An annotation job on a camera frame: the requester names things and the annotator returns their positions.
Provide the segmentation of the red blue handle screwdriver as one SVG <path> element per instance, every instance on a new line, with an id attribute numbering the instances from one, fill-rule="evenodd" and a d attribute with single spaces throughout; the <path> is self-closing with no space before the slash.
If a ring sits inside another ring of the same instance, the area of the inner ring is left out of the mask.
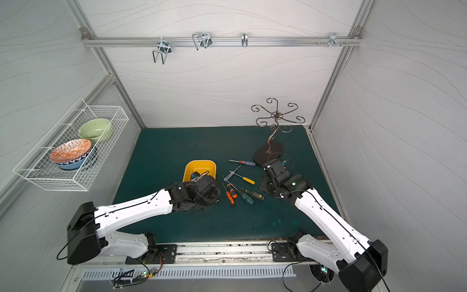
<path id="1" fill-rule="evenodd" d="M 251 161 L 237 161 L 237 160 L 233 160 L 233 159 L 229 159 L 228 161 L 232 162 L 232 163 L 237 163 L 237 164 L 241 164 L 241 165 L 248 165 L 248 166 L 252 166 L 252 167 L 257 165 L 255 162 L 251 162 Z"/>

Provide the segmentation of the black yellow dotted screwdriver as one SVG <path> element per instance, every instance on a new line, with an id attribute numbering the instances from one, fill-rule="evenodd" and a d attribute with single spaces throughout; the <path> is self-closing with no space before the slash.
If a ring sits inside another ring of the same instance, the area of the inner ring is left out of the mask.
<path id="1" fill-rule="evenodd" d="M 236 187 L 237 189 L 243 191 L 244 193 L 248 194 L 249 196 L 259 200 L 259 201 L 263 201 L 265 199 L 265 197 L 263 195 L 261 195 L 260 193 L 258 192 L 254 192 L 254 191 L 250 191 L 250 190 L 247 190 L 247 189 L 243 189 L 241 187 L 238 187 L 236 185 L 234 185 L 234 187 Z"/>

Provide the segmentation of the clear handle screwdriver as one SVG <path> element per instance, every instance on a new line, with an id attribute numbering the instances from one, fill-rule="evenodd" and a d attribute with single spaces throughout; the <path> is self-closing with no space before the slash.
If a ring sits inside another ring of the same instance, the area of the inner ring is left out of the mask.
<path id="1" fill-rule="evenodd" d="M 234 171 L 229 171 L 229 174 L 226 177 L 224 177 L 224 181 L 227 182 L 235 174 L 235 171 L 237 171 L 240 167 L 241 165 L 239 165 Z"/>

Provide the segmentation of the small metal hook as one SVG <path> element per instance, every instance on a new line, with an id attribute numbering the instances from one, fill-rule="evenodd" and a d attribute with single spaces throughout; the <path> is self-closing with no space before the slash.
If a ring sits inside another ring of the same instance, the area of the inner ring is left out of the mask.
<path id="1" fill-rule="evenodd" d="M 242 43 L 242 47 L 248 46 L 248 34 L 245 32 L 241 34 L 241 43 Z"/>

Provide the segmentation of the yellow plastic storage box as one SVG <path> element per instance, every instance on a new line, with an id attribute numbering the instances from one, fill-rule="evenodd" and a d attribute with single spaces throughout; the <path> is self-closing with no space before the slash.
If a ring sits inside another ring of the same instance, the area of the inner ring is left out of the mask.
<path id="1" fill-rule="evenodd" d="M 186 165 L 182 181 L 190 181 L 195 172 L 200 175 L 207 172 L 207 175 L 216 178 L 216 164 L 212 160 L 193 160 Z"/>

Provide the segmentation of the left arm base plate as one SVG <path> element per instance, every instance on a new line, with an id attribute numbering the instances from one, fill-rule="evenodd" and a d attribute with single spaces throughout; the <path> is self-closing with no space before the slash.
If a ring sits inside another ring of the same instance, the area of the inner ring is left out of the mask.
<path id="1" fill-rule="evenodd" d="M 176 244 L 156 244 L 155 246 L 150 246 L 148 251 L 137 259 L 127 257 L 125 264 L 173 264 L 175 263 L 177 247 Z"/>

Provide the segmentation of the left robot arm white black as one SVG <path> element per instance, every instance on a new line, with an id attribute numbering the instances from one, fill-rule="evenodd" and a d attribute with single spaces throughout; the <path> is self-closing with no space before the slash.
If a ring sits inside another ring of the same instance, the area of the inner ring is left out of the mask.
<path id="1" fill-rule="evenodd" d="M 126 256 L 144 264 L 159 260 L 160 250 L 151 233 L 120 232 L 125 226 L 174 212 L 203 210 L 221 195 L 215 178 L 174 182 L 147 196 L 96 207 L 83 203 L 67 226 L 67 263 L 78 265 L 98 256 Z"/>

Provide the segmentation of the green table mat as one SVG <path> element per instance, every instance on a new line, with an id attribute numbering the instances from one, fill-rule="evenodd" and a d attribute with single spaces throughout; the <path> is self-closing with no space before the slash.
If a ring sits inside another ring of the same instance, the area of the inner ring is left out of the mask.
<path id="1" fill-rule="evenodd" d="M 186 165 L 193 160 L 212 160 L 216 179 L 221 181 L 239 164 L 229 159 L 251 161 L 265 144 L 270 130 L 260 127 L 148 128 L 136 142 L 114 201 L 121 203 L 158 191 L 181 181 Z M 332 207 L 336 202 L 313 152 L 307 131 L 295 126 L 290 133 L 277 133 L 283 147 L 282 159 L 293 174 L 300 174 Z M 231 182 L 256 191 L 264 175 L 259 167 L 242 165 L 237 174 L 255 181 L 251 185 L 238 176 Z M 231 206 L 225 195 L 201 212 L 175 212 L 152 217 L 124 228 L 131 234 L 152 233 L 157 242 L 208 242 L 288 238 L 298 231 L 321 236 L 322 231 L 291 203 L 267 195 L 253 206 L 237 198 Z"/>

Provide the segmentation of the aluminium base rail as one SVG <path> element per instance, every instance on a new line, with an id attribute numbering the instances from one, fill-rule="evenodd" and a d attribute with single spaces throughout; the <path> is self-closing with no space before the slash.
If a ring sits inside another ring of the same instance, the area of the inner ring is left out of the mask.
<path id="1" fill-rule="evenodd" d="M 177 253 L 175 263 L 178 265 L 267 265 L 274 263 L 272 254 L 268 250 L 268 241 L 233 241 L 233 242 L 186 242 L 176 244 Z M 349 257 L 338 251 L 337 246 L 329 240 L 320 241 L 306 236 L 295 244 L 303 258 L 309 258 L 312 262 L 333 267 L 338 260 L 352 262 Z M 134 255 L 125 251 L 129 244 L 122 240 L 115 245 L 106 247 L 103 252 L 92 259 L 82 262 L 83 265 L 124 265 L 127 257 L 137 259 L 143 254 Z"/>

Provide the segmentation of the brown metal jewelry stand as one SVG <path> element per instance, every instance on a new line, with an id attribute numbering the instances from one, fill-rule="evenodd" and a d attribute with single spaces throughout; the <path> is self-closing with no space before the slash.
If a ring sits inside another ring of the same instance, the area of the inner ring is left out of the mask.
<path id="1" fill-rule="evenodd" d="M 290 108 L 288 111 L 280 111 L 278 109 L 279 102 L 275 98 L 267 98 L 266 103 L 276 103 L 276 109 L 274 111 L 268 110 L 259 104 L 253 105 L 251 107 L 251 110 L 254 113 L 259 113 L 260 110 L 264 110 L 269 114 L 268 116 L 257 118 L 255 122 L 259 127 L 269 127 L 271 130 L 271 134 L 269 135 L 266 144 L 262 145 L 254 153 L 253 159 L 257 165 L 264 165 L 267 162 L 279 158 L 281 155 L 283 155 L 283 145 L 280 142 L 274 140 L 278 131 L 281 131 L 282 133 L 290 133 L 292 131 L 290 124 L 300 125 L 304 124 L 306 121 L 305 118 L 300 115 L 297 115 L 295 120 L 289 120 L 285 118 L 287 114 L 291 114 L 299 109 L 299 106 L 296 103 L 288 103 L 287 107 Z"/>

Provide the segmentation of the metal double hook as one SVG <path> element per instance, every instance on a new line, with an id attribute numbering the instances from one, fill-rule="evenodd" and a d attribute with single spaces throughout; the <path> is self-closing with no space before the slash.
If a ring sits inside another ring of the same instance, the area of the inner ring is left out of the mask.
<path id="1" fill-rule="evenodd" d="M 207 49 L 212 44 L 212 39 L 207 32 L 195 32 L 192 34 L 192 40 L 195 45 L 195 49 L 199 51 L 201 47 Z"/>
<path id="2" fill-rule="evenodd" d="M 171 44 L 161 39 L 160 42 L 157 43 L 156 49 L 152 52 L 154 63 L 156 63 L 160 58 L 162 64 L 165 64 L 170 52 Z"/>

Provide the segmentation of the blue bowl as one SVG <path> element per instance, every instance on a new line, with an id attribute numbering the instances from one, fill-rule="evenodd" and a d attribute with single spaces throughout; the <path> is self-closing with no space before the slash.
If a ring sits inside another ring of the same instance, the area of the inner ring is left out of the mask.
<path id="1" fill-rule="evenodd" d="M 97 162 L 97 158 L 98 151 L 97 149 L 93 149 L 78 159 L 74 159 L 73 161 L 66 163 L 55 163 L 55 165 L 62 170 L 77 170 L 81 167 L 84 169 L 89 169 Z"/>

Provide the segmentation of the orange black grip screwdriver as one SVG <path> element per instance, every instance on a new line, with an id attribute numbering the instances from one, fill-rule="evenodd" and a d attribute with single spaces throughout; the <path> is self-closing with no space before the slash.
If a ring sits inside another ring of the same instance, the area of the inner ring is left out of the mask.
<path id="1" fill-rule="evenodd" d="M 235 189 L 229 183 L 222 182 L 222 185 L 223 185 L 223 187 L 224 187 L 224 189 L 226 191 L 226 196 L 227 196 L 227 199 L 229 200 L 229 204 L 231 206 L 234 206 L 235 205 L 235 198 L 237 198 L 237 193 L 236 193 Z"/>

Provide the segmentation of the aluminium cross rail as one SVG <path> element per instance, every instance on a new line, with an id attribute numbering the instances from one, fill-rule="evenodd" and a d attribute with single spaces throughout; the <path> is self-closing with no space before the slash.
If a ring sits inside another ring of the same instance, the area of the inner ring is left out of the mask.
<path id="1" fill-rule="evenodd" d="M 172 48 L 178 47 L 194 47 L 192 38 L 189 37 L 102 37 L 92 38 L 89 40 L 82 40 L 86 47 L 153 47 L 163 39 L 171 44 Z M 212 47 L 242 47 L 241 36 L 230 37 L 215 37 L 212 36 Z M 327 47 L 324 44 L 329 39 L 329 36 L 301 36 L 301 37 L 287 37 L 287 36 L 250 36 L 248 35 L 247 47 Z M 362 38 L 352 38 L 347 36 L 338 36 L 338 41 L 347 41 L 348 46 L 360 46 L 363 43 Z"/>

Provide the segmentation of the metal hook right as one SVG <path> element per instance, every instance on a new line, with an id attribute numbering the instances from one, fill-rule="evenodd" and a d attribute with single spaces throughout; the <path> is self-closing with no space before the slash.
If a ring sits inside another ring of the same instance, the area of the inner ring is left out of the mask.
<path id="1" fill-rule="evenodd" d="M 343 47 L 349 45 L 347 41 L 338 41 L 338 35 L 335 32 L 329 36 L 329 39 L 325 41 L 324 44 L 328 47 Z"/>

